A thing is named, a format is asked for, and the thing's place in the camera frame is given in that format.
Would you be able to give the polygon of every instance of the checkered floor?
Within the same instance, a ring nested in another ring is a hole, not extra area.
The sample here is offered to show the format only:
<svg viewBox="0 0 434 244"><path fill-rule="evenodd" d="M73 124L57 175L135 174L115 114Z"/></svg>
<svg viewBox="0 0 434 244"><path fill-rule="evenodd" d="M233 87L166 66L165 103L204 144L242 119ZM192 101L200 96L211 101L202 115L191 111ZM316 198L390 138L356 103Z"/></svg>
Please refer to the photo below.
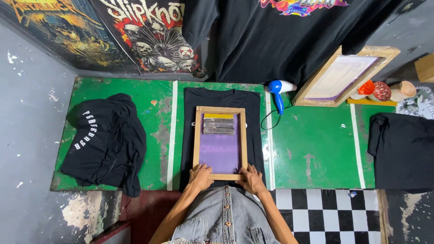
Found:
<svg viewBox="0 0 434 244"><path fill-rule="evenodd" d="M276 205L299 244L380 243L376 190L277 189Z"/></svg>

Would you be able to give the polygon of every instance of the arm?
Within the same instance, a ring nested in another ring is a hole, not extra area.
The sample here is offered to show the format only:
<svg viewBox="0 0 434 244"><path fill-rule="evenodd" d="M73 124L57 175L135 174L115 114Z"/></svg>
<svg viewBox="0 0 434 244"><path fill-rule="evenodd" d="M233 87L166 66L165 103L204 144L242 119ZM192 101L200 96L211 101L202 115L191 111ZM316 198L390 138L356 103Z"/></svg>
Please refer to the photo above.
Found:
<svg viewBox="0 0 434 244"><path fill-rule="evenodd" d="M179 200L158 226L149 244L160 244L169 240L176 227L185 219L188 208L200 191L207 189L214 181L209 180L211 167L206 164L197 165L190 170L190 180Z"/></svg>
<svg viewBox="0 0 434 244"><path fill-rule="evenodd" d="M259 200L261 200L274 237L282 244L298 244L297 240L294 238L291 230L274 204L270 192L268 192L267 188L262 182L262 173L256 171L255 166L251 166L250 164L247 170L245 168L241 168L240 173L246 176L247 182L236 181L235 183L240 184L246 191L256 195Z"/></svg>

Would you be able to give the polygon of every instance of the black cable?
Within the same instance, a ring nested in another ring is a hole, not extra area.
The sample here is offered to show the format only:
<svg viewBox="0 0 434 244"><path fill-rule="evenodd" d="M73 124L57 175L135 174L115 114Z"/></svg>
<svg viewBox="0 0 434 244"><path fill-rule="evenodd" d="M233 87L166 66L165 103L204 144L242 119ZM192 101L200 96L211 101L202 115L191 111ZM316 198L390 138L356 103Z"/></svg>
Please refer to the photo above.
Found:
<svg viewBox="0 0 434 244"><path fill-rule="evenodd" d="M288 97L289 97L289 103L290 103L290 105L289 106L287 106L287 107L284 107L283 108L283 110L285 110L285 109L287 109L287 108L290 108L290 107L292 107L292 106L294 106L295 104L293 104L293 98L290 96L290 95L288 95ZM280 118L282 118L282 115L280 115L279 116L279 118L277 119L277 123L275 124L275 125L273 125L271 128L264 128L263 126L262 126L262 123L264 122L264 120L271 114L271 113L273 113L273 112L276 112L277 111L277 109L275 109L275 110L273 110L273 111L271 111L271 112L269 112L263 119L262 119L262 121L261 121L261 128L263 129L263 130L271 130L271 129L273 129L274 127L276 127L278 124L279 124L279 122L280 122Z"/></svg>

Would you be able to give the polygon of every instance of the white tape line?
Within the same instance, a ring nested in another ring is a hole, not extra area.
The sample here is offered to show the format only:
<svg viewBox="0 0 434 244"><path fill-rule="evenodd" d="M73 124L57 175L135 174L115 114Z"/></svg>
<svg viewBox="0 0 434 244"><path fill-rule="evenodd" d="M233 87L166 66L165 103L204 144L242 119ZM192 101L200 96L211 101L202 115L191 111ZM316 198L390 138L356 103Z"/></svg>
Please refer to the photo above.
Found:
<svg viewBox="0 0 434 244"><path fill-rule="evenodd" d="M178 81L173 82L172 117L170 120L169 160L167 165L167 190L173 190L173 154L175 150L176 110L178 107Z"/></svg>
<svg viewBox="0 0 434 244"><path fill-rule="evenodd" d="M355 158L357 161L358 178L360 179L360 188L365 189L365 177L363 176L362 158L360 156L360 144L358 141L357 121L355 118L355 107L350 103L351 122L353 125L354 145L355 145Z"/></svg>
<svg viewBox="0 0 434 244"><path fill-rule="evenodd" d="M266 107L266 114L271 112L271 99L270 99L270 93L265 92L265 107ZM267 117L267 128L271 128L273 126L273 123L271 121L271 115ZM268 166L270 167L270 190L274 190L276 187L276 182L274 179L274 161L273 161L273 155L274 155L274 143L273 143L273 129L268 130Z"/></svg>

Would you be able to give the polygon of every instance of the hand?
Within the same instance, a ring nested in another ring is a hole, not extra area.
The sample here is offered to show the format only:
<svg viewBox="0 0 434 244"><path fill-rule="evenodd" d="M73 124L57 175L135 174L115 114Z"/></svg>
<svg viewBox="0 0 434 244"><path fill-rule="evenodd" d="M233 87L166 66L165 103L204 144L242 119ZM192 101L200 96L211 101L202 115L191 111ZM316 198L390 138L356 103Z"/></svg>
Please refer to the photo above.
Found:
<svg viewBox="0 0 434 244"><path fill-rule="evenodd" d="M255 166L248 164L247 170L241 168L239 174L243 174L247 181L235 181L235 183L241 185L247 192L257 197L264 192L268 193L267 188L262 182L262 173L258 172Z"/></svg>
<svg viewBox="0 0 434 244"><path fill-rule="evenodd" d="M188 184L198 191L207 189L214 183L214 180L209 179L212 171L213 168L211 166L208 167L207 164L196 165L194 169L190 170L190 180Z"/></svg>

